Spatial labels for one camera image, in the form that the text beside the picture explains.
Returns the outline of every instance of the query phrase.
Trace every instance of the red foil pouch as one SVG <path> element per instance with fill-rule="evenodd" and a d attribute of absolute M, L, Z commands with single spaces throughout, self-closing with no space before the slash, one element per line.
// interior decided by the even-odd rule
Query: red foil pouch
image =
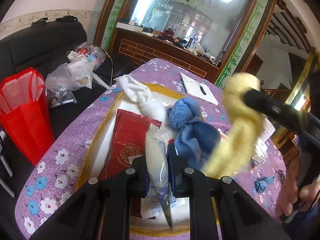
<path fill-rule="evenodd" d="M 111 147 L 99 175 L 100 179 L 112 178 L 130 168 L 129 157 L 144 153 L 146 133 L 151 123 L 161 126 L 159 121 L 118 109 Z"/>

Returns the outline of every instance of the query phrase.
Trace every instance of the black pen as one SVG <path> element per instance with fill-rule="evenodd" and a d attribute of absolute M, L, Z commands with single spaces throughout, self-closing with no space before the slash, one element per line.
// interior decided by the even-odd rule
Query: black pen
<path fill-rule="evenodd" d="M 203 87 L 200 85 L 200 83 L 198 82 L 198 80 L 196 80 L 196 82 L 198 83 L 201 92 L 202 92 L 204 95 L 207 95 L 207 93 L 204 91 Z"/>

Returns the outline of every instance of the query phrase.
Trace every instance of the knotted yellow towel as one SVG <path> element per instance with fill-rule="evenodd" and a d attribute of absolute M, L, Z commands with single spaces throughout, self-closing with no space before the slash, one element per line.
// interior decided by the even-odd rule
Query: knotted yellow towel
<path fill-rule="evenodd" d="M 231 122 L 231 131 L 204 165 L 202 172 L 207 177 L 233 176 L 234 172 L 248 166 L 250 157 L 255 154 L 254 144 L 262 132 L 263 115 L 247 107 L 242 100 L 251 89 L 260 90 L 260 82 L 255 76 L 237 73 L 229 78 L 222 102 Z"/>

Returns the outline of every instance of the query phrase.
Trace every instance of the sofa backrest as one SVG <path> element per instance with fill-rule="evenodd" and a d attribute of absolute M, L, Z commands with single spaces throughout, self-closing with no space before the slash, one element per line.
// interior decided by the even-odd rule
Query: sofa backrest
<path fill-rule="evenodd" d="M 34 67 L 46 78 L 53 70 L 43 69 L 67 51 L 87 41 L 80 22 L 41 22 L 0 40 L 0 81 L 28 67 Z"/>

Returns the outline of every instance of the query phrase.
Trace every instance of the open notepad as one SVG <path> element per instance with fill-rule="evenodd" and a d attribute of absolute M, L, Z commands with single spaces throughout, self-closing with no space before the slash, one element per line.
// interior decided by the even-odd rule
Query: open notepad
<path fill-rule="evenodd" d="M 215 104 L 216 106 L 218 105 L 218 101 L 216 100 L 216 98 L 212 94 L 210 88 L 206 84 L 200 83 L 200 85 L 204 89 L 204 92 L 206 93 L 206 95 L 204 95 L 200 89 L 199 83 L 196 80 L 186 76 L 185 74 L 183 74 L 181 72 L 180 72 L 180 74 L 181 74 L 181 78 L 182 78 L 184 87 L 186 88 L 186 92 L 189 95 L 192 95 L 197 98 L 201 98 L 204 101 Z"/>

